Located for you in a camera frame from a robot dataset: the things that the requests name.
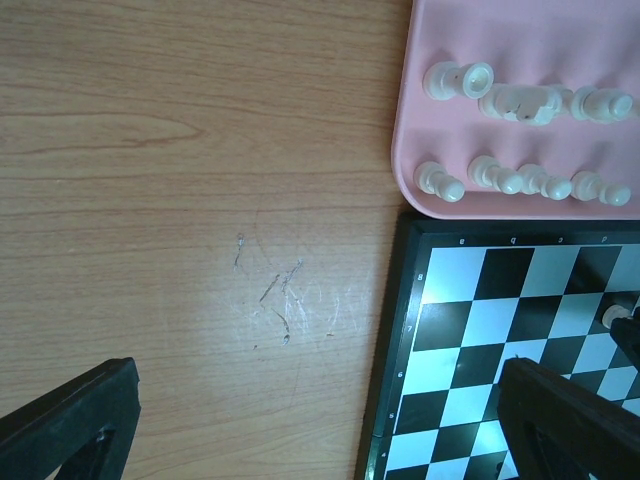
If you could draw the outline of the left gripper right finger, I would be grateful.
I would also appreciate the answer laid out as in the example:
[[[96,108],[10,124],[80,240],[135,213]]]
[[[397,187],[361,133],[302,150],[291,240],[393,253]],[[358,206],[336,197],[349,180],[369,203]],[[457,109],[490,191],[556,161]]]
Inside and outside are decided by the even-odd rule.
[[[528,358],[503,365],[499,422],[521,479],[637,479],[639,417]]]

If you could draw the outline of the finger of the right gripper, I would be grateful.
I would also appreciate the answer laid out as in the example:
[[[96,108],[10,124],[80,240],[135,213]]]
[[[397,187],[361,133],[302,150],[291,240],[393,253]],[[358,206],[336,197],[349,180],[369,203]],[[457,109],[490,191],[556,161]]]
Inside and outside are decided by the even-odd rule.
[[[639,308],[631,318],[615,319],[610,335],[632,365],[639,369]]]

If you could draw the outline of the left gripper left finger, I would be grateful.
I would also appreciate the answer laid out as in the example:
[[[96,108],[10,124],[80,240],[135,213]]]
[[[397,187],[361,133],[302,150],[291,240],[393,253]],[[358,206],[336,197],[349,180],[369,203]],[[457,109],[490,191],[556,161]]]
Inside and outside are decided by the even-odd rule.
[[[140,412],[135,360],[107,360],[1,418],[1,477],[120,479]]]

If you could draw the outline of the white pawn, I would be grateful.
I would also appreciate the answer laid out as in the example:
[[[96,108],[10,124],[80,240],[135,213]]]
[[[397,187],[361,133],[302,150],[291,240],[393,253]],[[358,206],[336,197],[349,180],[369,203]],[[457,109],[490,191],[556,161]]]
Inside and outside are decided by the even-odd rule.
[[[545,198],[560,201],[571,194],[572,185],[569,179],[551,176],[540,165],[524,164],[517,173],[522,177],[521,191],[525,195],[540,194]]]
[[[467,174],[474,184],[483,188],[491,188],[507,195],[522,191],[522,176],[513,169],[503,167],[489,155],[480,155],[472,160]]]
[[[424,193],[455,203],[460,201],[466,190],[463,183],[451,176],[442,165],[427,161],[419,165],[413,175],[416,186]]]
[[[631,317],[632,313],[629,309],[619,304],[613,304],[605,310],[604,314],[602,315],[601,323],[605,328],[611,329],[613,321],[615,319],[624,319]]]
[[[629,187],[607,183],[595,172],[580,171],[571,179],[571,196],[579,201],[599,200],[605,205],[620,207],[631,199]]]

